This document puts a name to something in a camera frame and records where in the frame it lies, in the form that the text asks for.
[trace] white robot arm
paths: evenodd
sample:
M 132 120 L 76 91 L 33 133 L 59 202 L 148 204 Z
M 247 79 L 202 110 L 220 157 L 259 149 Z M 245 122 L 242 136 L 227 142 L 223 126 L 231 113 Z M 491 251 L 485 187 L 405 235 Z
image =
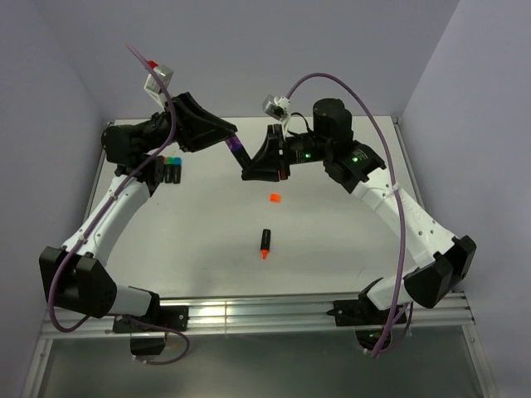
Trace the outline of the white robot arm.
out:
M 167 70 L 163 72 L 163 76 L 171 77 Z M 147 86 L 164 108 L 166 103 L 160 92 L 155 86 Z M 171 308 L 161 308 L 156 293 L 117 285 L 105 271 L 110 252 L 122 231 L 163 179 L 162 158 L 146 160 L 147 153 L 171 138 L 184 152 L 196 152 L 225 141 L 241 165 L 244 181 L 279 182 L 288 179 L 291 165 L 322 161 L 332 179 L 368 205 L 397 235 L 401 234 L 395 196 L 395 191 L 399 190 L 406 246 L 416 265 L 402 273 L 397 304 L 414 302 L 433 308 L 466 276 L 475 254 L 475 242 L 468 236 L 458 239 L 433 220 L 407 192 L 392 185 L 385 162 L 370 147 L 353 140 L 352 115 L 339 99 L 322 99 L 314 105 L 314 130 L 308 133 L 285 137 L 282 124 L 268 126 L 265 141 L 253 159 L 238 140 L 236 126 L 209 114 L 189 93 L 174 97 L 171 102 L 180 122 L 175 136 L 168 135 L 168 111 L 154 114 L 141 124 L 112 126 L 102 133 L 107 160 L 118 165 L 108 191 L 113 202 L 109 206 L 108 197 L 105 197 L 60 249 L 46 247 L 41 253 L 41 276 L 51 308 L 55 304 L 95 318 L 107 314 L 131 315 L 139 318 L 135 320 L 137 324 L 154 325 L 158 330 L 168 325 L 185 330 L 188 313 L 180 313 L 176 322 L 176 313 Z M 289 99 L 284 97 L 266 101 L 266 113 L 286 126 L 289 105 Z M 137 167 L 144 161 L 147 166 L 138 172 Z M 133 170 L 134 177 L 127 177 Z M 129 182 L 116 195 L 126 178 Z M 97 216 L 106 206 L 109 206 L 108 211 Z M 85 235 L 89 226 L 94 228 Z M 395 276 L 380 278 L 364 289 L 352 312 L 353 324 L 373 325 L 374 319 L 380 322 L 382 318 L 387 319 L 387 310 L 393 306 L 396 281 Z M 55 294 L 50 297 L 52 285 Z M 130 327 L 122 329 L 123 332 L 133 332 Z

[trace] orange marker cap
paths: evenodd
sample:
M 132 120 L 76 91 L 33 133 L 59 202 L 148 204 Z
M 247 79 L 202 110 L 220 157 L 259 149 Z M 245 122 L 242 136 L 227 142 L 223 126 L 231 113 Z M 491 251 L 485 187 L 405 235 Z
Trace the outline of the orange marker cap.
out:
M 269 196 L 269 200 L 273 201 L 274 203 L 280 203 L 280 201 L 282 200 L 282 196 L 278 193 L 271 193 L 271 195 Z

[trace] lavender wall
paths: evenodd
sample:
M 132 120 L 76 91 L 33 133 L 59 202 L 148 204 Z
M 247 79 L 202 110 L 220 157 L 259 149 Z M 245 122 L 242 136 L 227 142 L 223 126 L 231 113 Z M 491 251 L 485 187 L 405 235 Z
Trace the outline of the lavender wall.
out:
M 80 221 L 102 118 L 30 0 L 0 12 L 0 396 L 19 396 L 44 313 L 38 257 Z
M 464 283 L 503 396 L 531 391 L 531 2 L 461 0 L 402 119 L 424 201 L 478 252 Z
M 156 105 L 145 72 L 125 50 L 175 69 L 173 93 L 190 90 L 220 116 L 261 115 L 267 94 L 302 75 L 344 78 L 375 114 L 400 115 L 458 0 L 34 0 L 105 116 L 145 117 Z M 327 81 L 297 94 L 311 112 L 345 98 Z M 353 106 L 357 114 L 358 107 Z

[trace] black clamp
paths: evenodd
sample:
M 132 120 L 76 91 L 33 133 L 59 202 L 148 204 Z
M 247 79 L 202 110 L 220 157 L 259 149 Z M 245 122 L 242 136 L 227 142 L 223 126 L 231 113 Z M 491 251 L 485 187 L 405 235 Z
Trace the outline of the black clamp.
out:
M 185 332 L 188 326 L 188 306 L 175 305 L 158 307 L 158 311 L 148 311 L 151 313 L 147 317 L 138 318 L 139 321 L 145 323 L 152 323 L 156 326 L 177 330 L 178 332 Z M 133 322 L 128 316 L 118 316 L 114 319 L 113 324 L 114 333 L 142 333 L 142 332 L 158 332 L 153 328 L 146 328 Z M 129 349 L 131 354 L 137 357 L 145 357 L 147 355 L 160 355 L 166 346 L 166 337 L 132 337 L 129 341 Z
M 354 300 L 336 300 L 334 308 L 326 314 L 335 318 L 335 326 L 372 326 L 383 325 L 389 316 L 389 309 L 378 309 L 368 298 L 368 291 L 380 280 L 377 279 L 365 288 Z M 397 323 L 406 323 L 406 314 L 403 314 Z
M 203 109 L 190 93 L 173 97 L 172 101 L 179 119 L 173 142 L 184 152 L 211 147 L 233 137 L 237 131 L 234 124 Z M 108 162 L 137 167 L 146 153 L 164 143 L 170 130 L 170 113 L 156 113 L 143 123 L 109 126 L 101 134 L 101 146 Z

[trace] white table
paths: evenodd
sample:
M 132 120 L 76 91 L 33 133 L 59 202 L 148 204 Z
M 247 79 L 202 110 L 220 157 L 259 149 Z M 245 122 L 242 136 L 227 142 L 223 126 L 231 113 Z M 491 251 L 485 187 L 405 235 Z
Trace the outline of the white table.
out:
M 227 119 L 251 156 L 271 118 Z M 136 124 L 141 120 L 120 120 Z M 378 117 L 397 180 L 414 196 L 412 180 L 390 117 Z M 302 119 L 290 126 L 303 131 Z M 354 137 L 382 158 L 368 118 L 353 118 Z M 284 182 L 243 182 L 224 143 L 200 153 L 163 153 L 183 159 L 179 185 L 161 184 L 119 238 L 107 270 L 119 284 L 161 297 L 230 297 L 260 294 L 355 292 L 395 273 L 398 238 L 368 207 L 324 172 L 322 163 L 296 165 Z M 115 165 L 97 177 L 93 206 L 103 197 Z M 269 201 L 277 192 L 282 202 Z M 264 228 L 272 231 L 261 258 Z M 407 257 L 406 266 L 412 264 Z

